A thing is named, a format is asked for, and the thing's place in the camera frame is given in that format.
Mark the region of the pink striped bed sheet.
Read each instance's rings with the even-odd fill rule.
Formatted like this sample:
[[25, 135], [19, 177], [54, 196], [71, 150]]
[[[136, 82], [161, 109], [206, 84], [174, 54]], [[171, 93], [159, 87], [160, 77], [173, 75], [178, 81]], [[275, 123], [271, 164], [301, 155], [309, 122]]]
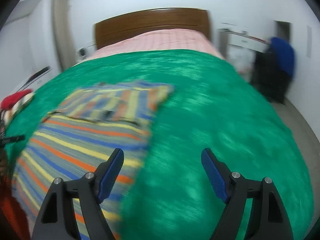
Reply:
[[186, 49], [211, 54], [224, 59], [221, 53], [199, 31], [188, 29], [164, 29], [150, 31], [98, 49], [88, 59], [98, 59], [135, 51]]

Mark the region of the beige curtain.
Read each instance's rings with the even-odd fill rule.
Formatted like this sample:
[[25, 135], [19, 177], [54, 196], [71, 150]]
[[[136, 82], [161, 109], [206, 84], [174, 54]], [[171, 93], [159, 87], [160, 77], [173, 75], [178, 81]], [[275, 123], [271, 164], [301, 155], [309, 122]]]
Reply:
[[69, 26], [68, 0], [52, 0], [53, 33], [61, 70], [76, 64], [76, 52]]

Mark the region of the green floral blanket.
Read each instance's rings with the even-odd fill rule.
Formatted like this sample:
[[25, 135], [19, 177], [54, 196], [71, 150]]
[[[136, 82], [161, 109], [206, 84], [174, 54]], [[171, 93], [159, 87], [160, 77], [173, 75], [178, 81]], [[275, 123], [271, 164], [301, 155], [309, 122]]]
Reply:
[[172, 93], [150, 124], [143, 167], [120, 202], [120, 239], [208, 239], [223, 211], [201, 165], [210, 148], [247, 179], [270, 177], [282, 198], [294, 239], [314, 213], [308, 168], [276, 111], [226, 61], [194, 50], [139, 51], [88, 60], [35, 92], [7, 134], [11, 193], [17, 159], [41, 120], [75, 90], [134, 81], [166, 83]]

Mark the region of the red folded garment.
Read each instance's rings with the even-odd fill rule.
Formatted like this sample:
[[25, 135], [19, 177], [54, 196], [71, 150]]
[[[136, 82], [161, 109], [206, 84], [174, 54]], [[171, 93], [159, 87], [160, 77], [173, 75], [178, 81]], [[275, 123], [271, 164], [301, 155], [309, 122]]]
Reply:
[[25, 89], [7, 96], [1, 101], [1, 110], [10, 110], [21, 98], [32, 92], [32, 89]]

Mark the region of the orange garment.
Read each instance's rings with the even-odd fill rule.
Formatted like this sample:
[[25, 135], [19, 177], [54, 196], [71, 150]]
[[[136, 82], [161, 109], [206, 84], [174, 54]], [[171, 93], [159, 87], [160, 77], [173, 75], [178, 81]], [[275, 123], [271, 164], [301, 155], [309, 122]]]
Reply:
[[12, 196], [11, 180], [8, 176], [1, 177], [1, 211], [18, 239], [30, 239], [26, 214]]

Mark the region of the white side cabinet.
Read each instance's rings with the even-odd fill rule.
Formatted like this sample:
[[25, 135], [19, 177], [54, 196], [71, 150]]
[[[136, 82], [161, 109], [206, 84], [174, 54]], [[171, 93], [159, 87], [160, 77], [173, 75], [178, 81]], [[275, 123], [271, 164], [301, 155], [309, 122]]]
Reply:
[[228, 29], [219, 30], [219, 51], [247, 82], [251, 80], [255, 57], [268, 48], [264, 40]]

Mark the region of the black blue clothes pile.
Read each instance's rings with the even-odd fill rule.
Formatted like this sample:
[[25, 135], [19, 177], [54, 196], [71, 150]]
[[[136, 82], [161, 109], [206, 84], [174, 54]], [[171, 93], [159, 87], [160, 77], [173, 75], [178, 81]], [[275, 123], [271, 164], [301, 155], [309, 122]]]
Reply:
[[282, 38], [272, 37], [267, 49], [256, 53], [250, 84], [268, 101], [283, 104], [295, 63], [292, 46]]

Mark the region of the multicolour striped knit sweater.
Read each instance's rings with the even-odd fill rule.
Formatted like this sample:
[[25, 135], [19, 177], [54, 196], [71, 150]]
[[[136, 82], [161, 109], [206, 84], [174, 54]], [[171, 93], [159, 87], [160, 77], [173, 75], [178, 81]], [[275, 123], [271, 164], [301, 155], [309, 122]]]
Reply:
[[45, 115], [17, 159], [13, 174], [12, 193], [29, 226], [34, 226], [55, 178], [79, 179], [120, 148], [123, 166], [101, 204], [114, 237], [120, 239], [120, 202], [143, 167], [156, 109], [173, 89], [148, 81], [83, 87]]

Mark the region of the brown wooden headboard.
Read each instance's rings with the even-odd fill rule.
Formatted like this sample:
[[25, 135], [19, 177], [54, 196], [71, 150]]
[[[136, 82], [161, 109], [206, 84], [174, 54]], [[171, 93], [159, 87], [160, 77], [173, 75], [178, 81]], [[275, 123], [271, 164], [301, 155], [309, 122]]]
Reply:
[[189, 29], [212, 40], [209, 12], [196, 8], [159, 8], [130, 12], [94, 25], [97, 49], [150, 31]]

